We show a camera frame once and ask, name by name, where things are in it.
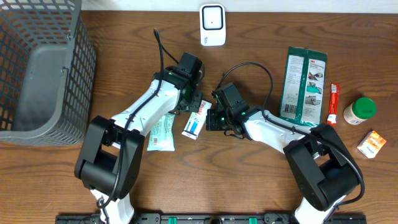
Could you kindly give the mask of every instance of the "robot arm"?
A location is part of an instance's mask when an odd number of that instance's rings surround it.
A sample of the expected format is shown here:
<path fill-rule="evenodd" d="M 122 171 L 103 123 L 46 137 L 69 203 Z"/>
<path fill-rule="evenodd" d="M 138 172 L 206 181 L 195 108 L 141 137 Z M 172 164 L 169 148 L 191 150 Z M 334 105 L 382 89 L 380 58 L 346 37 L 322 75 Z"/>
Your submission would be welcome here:
<path fill-rule="evenodd" d="M 167 67 L 163 75 L 155 73 L 149 89 L 128 109 L 111 119 L 97 116 L 91 121 L 75 166 L 75 177 L 81 179 L 97 200 L 106 201 L 113 191 L 119 157 L 103 150 L 102 145 L 120 149 L 126 121 L 133 111 L 142 107 L 127 126 L 119 184 L 112 201 L 101 210 L 101 220 L 105 223 L 122 224 L 131 220 L 134 209 L 129 192 L 139 173 L 145 136 L 156 122 L 174 109 L 198 112 L 203 93 L 195 88 L 204 76 L 201 66 L 196 56 L 184 53 L 177 67 Z M 142 106 L 157 89 L 161 77 L 159 91 Z"/>
<path fill-rule="evenodd" d="M 311 128 L 299 126 L 273 116 L 262 108 L 250 108 L 233 83 L 213 92 L 217 108 L 208 110 L 206 130 L 233 131 L 237 138 L 263 142 L 284 153 L 296 183 L 304 196 L 295 217 L 302 224 L 322 224 L 334 212 L 334 206 L 359 185 L 355 171 L 359 167 L 345 148 L 336 131 L 327 124 Z M 286 127 L 295 127 L 295 133 Z M 309 134 L 327 139 L 339 147 L 343 156 L 320 144 Z M 329 155 L 330 160 L 318 167 L 314 159 Z"/>

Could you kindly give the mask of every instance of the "toothpaste tube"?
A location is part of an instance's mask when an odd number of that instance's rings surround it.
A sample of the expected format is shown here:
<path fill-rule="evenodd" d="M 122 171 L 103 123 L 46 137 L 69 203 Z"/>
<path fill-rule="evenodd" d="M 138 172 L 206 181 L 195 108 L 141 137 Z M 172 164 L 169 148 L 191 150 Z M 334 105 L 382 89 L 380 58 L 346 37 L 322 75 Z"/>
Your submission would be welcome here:
<path fill-rule="evenodd" d="M 200 103 L 199 111 L 197 113 L 192 113 L 189 117 L 187 125 L 185 125 L 183 135 L 186 137 L 196 140 L 206 122 L 207 110 L 211 108 L 211 103 L 202 100 Z"/>
<path fill-rule="evenodd" d="M 339 92 L 340 92 L 339 84 L 332 83 L 331 84 L 331 93 L 330 93 L 330 102 L 329 102 L 329 115 L 328 115 L 328 120 L 327 120 L 328 124 L 330 124 L 332 126 L 336 126 Z"/>

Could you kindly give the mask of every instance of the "white jar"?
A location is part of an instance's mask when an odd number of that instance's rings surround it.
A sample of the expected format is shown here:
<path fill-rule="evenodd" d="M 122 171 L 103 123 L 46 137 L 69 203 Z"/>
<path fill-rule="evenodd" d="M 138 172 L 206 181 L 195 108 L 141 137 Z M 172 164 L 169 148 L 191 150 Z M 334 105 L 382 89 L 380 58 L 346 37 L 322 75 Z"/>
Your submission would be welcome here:
<path fill-rule="evenodd" d="M 377 106 L 375 102 L 368 97 L 361 97 L 347 106 L 343 112 L 343 116 L 349 124 L 358 125 L 373 117 L 376 112 Z"/>
<path fill-rule="evenodd" d="M 357 116 L 355 116 L 353 112 L 353 104 L 350 104 L 349 106 L 346 107 L 346 109 L 343 112 L 344 119 L 352 125 L 358 125 L 361 124 L 363 121 L 366 121 L 366 119 L 361 119 Z"/>

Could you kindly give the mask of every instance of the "wire mesh basket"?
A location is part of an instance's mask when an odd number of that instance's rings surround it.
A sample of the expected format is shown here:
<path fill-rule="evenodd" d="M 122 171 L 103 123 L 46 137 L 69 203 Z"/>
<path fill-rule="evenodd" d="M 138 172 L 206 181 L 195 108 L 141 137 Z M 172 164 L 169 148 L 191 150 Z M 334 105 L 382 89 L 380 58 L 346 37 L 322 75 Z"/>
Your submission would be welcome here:
<path fill-rule="evenodd" d="M 83 140 L 96 53 L 80 0 L 0 0 L 0 141 Z"/>

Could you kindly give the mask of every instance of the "orange and white box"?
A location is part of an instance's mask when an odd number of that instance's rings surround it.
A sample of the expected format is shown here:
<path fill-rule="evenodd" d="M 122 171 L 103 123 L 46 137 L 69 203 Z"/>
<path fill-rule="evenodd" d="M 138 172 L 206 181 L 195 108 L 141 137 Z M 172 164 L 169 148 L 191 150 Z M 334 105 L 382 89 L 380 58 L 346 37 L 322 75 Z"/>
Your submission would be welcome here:
<path fill-rule="evenodd" d="M 375 158 L 376 154 L 380 151 L 381 147 L 387 141 L 382 138 L 377 132 L 371 131 L 357 146 L 357 148 L 365 154 L 368 158 Z"/>

